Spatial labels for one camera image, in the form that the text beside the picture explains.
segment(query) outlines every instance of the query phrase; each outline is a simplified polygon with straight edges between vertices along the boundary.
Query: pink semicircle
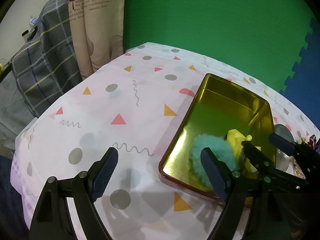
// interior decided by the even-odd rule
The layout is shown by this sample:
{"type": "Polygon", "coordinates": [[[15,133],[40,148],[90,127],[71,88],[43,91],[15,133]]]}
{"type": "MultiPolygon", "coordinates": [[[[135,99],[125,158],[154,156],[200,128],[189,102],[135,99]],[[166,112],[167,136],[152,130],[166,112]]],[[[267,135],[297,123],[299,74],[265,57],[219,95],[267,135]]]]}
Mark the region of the pink semicircle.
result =
{"type": "Polygon", "coordinates": [[[189,95],[189,96],[195,97],[194,92],[192,92],[190,89],[187,89],[187,88],[181,89],[181,90],[179,91],[179,93],[184,94],[184,95],[189,95]]]}

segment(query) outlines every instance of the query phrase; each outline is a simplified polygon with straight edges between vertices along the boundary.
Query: beige curtain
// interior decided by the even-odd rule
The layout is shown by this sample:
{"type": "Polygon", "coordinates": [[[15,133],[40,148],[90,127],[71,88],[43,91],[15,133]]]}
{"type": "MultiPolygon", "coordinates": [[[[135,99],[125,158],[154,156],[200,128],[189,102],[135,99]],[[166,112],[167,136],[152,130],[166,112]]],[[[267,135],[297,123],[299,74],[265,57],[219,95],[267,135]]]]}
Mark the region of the beige curtain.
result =
{"type": "Polygon", "coordinates": [[[124,0],[69,0],[73,46],[82,79],[123,54],[124,0]]]}

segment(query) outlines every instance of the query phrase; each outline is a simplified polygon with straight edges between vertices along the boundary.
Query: teal fuzzy toy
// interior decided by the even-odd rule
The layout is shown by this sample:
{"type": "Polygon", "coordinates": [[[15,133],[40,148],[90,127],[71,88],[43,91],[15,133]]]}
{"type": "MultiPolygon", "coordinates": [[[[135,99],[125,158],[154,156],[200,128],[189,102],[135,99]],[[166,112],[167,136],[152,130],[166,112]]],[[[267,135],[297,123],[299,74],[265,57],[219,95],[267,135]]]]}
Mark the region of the teal fuzzy toy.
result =
{"type": "Polygon", "coordinates": [[[215,137],[213,135],[198,135],[193,141],[189,160],[192,166],[192,172],[199,179],[199,182],[204,186],[211,187],[211,183],[200,161],[200,153],[202,149],[206,147],[209,147],[217,159],[224,162],[231,171],[240,169],[227,141],[225,141],[223,138],[215,137]]]}

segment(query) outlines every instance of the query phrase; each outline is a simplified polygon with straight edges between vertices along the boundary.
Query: white tablecloth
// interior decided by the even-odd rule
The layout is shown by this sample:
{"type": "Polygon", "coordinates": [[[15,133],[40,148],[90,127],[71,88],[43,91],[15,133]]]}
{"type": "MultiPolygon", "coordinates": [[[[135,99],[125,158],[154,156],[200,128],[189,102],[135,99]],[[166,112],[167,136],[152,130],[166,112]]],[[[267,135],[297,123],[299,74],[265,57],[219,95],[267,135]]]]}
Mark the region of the white tablecloth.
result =
{"type": "MultiPolygon", "coordinates": [[[[112,237],[206,239],[222,208],[163,184],[158,175],[159,161],[206,73],[268,100],[274,123],[287,126],[296,140],[320,136],[303,112],[256,78],[200,54],[145,43],[60,97],[17,139],[11,181],[22,195],[27,225],[48,177],[72,178],[114,146],[119,162],[95,203],[112,237]]],[[[85,239],[74,203],[68,202],[77,236],[85,239]]],[[[241,238],[247,214],[234,239],[241,238]]]]}

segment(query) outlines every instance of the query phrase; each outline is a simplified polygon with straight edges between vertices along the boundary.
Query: green wall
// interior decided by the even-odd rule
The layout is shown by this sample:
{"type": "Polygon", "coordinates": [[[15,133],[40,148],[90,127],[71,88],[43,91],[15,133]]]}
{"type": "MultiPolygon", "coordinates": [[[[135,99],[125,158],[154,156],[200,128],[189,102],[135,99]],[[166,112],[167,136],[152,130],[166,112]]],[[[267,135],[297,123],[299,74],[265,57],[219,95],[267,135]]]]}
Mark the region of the green wall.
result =
{"type": "Polygon", "coordinates": [[[125,0],[124,48],[149,41],[191,50],[279,91],[312,16],[303,0],[125,0]]]}

